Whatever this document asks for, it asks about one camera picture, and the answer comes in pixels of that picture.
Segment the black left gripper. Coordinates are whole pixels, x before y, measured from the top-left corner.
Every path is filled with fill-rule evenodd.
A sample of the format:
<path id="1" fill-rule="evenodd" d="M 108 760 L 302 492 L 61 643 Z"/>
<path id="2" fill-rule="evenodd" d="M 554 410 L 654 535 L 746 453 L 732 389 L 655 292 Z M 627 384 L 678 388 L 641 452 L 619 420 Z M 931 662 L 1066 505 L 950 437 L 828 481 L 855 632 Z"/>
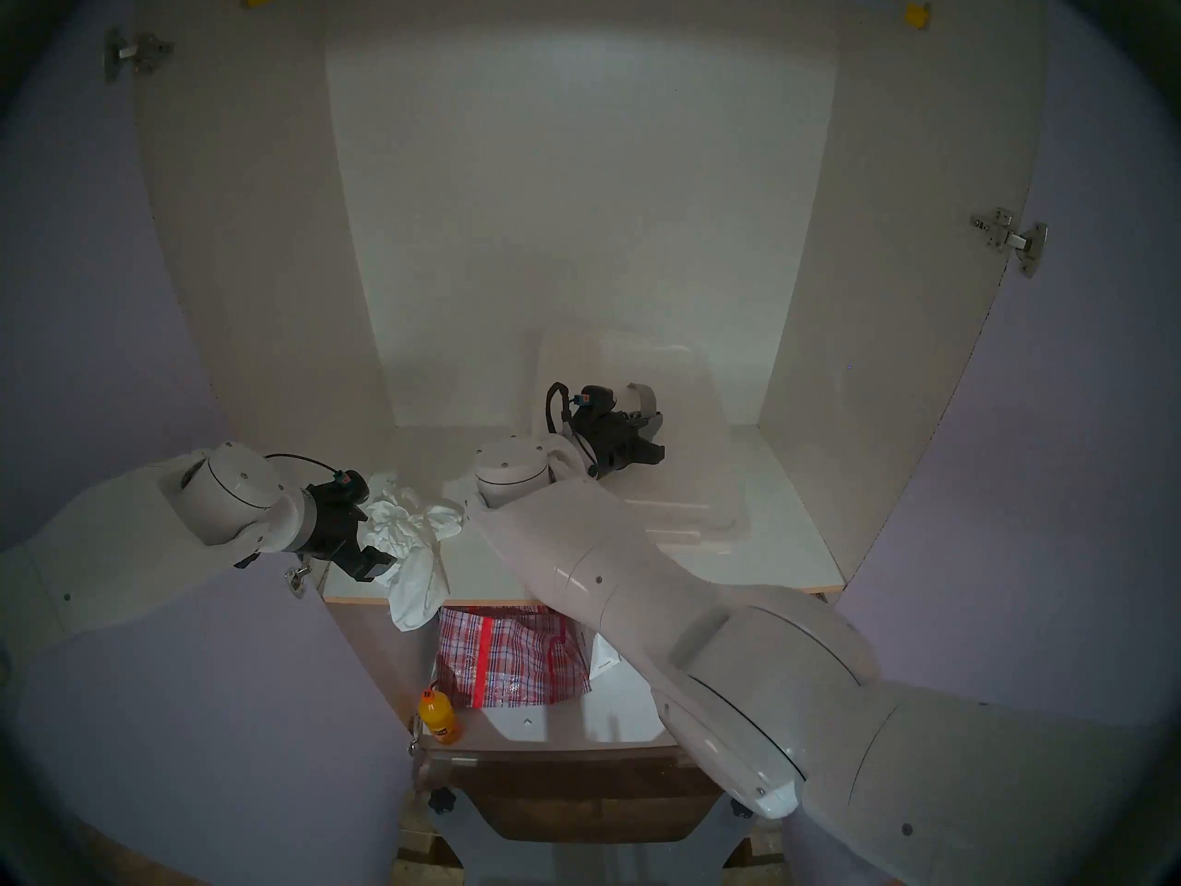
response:
<path id="1" fill-rule="evenodd" d="M 300 555 L 348 563 L 348 576 L 358 582 L 376 581 L 397 563 L 394 555 L 358 545 L 358 527 L 367 521 L 360 508 L 370 496 L 366 482 L 322 482 L 301 494 Z"/>

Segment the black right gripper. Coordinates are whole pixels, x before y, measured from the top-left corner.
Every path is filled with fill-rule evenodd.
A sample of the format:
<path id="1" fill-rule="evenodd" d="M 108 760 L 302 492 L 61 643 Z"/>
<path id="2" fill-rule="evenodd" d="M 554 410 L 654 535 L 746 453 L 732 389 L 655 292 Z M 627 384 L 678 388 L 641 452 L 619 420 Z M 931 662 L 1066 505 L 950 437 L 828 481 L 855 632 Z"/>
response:
<path id="1" fill-rule="evenodd" d="M 658 465 L 665 458 L 665 448 L 645 438 L 631 438 L 632 429 L 638 436 L 655 436 L 663 426 L 664 416 L 655 411 L 621 412 L 578 408 L 569 426 L 575 441 L 589 452 L 588 474 L 603 478 L 632 464 Z"/>

